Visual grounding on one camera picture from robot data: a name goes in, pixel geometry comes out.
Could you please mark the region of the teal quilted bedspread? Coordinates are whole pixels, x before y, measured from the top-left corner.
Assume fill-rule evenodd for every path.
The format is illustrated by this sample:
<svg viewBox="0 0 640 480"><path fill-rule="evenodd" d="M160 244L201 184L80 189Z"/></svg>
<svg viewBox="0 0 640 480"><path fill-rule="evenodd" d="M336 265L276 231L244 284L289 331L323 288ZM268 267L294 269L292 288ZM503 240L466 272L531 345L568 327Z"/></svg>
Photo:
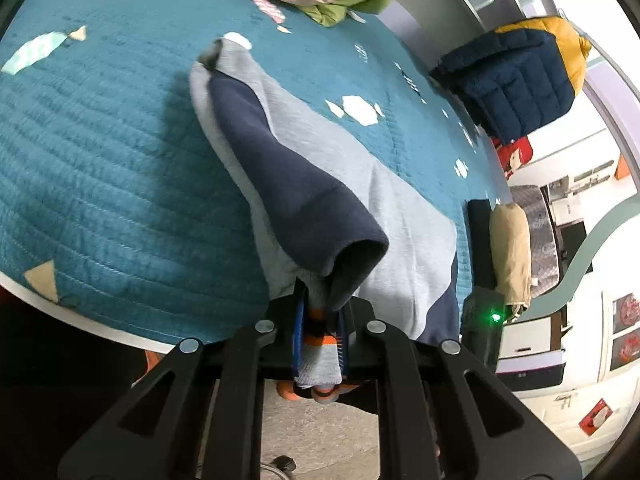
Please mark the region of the teal quilted bedspread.
<svg viewBox="0 0 640 480"><path fill-rule="evenodd" d="M161 342L224 339L264 313L247 202L189 91L198 55L235 32L317 113L344 96L381 110L375 125L341 125L454 222L468 296L465 205L511 197L491 145L377 18L323 28L292 8L284 17L252 0L25 0L2 58L65 40L1 78L2 275L25 288L51 263L63 308Z"/></svg>

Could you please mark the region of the grey navy sweatshirt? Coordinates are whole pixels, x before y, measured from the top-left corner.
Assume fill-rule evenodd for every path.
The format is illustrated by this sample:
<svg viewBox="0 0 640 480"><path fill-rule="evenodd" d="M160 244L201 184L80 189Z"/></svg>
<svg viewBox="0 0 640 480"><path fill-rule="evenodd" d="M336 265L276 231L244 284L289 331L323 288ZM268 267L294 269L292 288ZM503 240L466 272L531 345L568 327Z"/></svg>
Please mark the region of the grey navy sweatshirt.
<svg viewBox="0 0 640 480"><path fill-rule="evenodd" d="M190 73L206 139L250 206L269 296L292 301L292 384L352 390L342 310L370 302L410 339L457 338L454 222L344 128L284 90L242 44L219 38Z"/></svg>

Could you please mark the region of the beige folded trousers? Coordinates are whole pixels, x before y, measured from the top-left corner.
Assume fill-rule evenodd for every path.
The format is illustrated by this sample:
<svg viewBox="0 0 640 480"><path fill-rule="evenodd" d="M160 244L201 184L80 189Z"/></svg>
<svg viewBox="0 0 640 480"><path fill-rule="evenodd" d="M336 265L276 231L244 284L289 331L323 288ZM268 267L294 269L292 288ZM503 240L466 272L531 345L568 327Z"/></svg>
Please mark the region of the beige folded trousers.
<svg viewBox="0 0 640 480"><path fill-rule="evenodd" d="M532 302L532 250L525 211L516 203L495 206L489 217L496 291L508 306L520 310Z"/></svg>

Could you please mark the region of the navy yellow puffer jacket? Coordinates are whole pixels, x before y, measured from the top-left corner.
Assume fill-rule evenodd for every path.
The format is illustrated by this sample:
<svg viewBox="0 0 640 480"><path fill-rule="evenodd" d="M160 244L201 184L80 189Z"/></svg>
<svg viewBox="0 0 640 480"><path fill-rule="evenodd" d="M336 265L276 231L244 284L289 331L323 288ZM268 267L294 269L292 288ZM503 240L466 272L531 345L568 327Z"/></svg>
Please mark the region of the navy yellow puffer jacket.
<svg viewBox="0 0 640 480"><path fill-rule="evenodd" d="M557 15L500 26L444 55L430 77L488 136L509 145L566 115L592 44Z"/></svg>

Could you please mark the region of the black folded garment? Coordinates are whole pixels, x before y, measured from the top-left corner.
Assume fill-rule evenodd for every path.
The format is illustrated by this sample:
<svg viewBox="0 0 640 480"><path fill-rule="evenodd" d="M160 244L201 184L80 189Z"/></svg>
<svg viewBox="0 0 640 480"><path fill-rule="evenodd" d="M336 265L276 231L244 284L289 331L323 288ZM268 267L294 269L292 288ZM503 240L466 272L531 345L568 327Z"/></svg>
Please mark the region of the black folded garment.
<svg viewBox="0 0 640 480"><path fill-rule="evenodd" d="M490 214L489 200L469 200L466 203L474 284L487 289L495 289L497 278L491 257Z"/></svg>

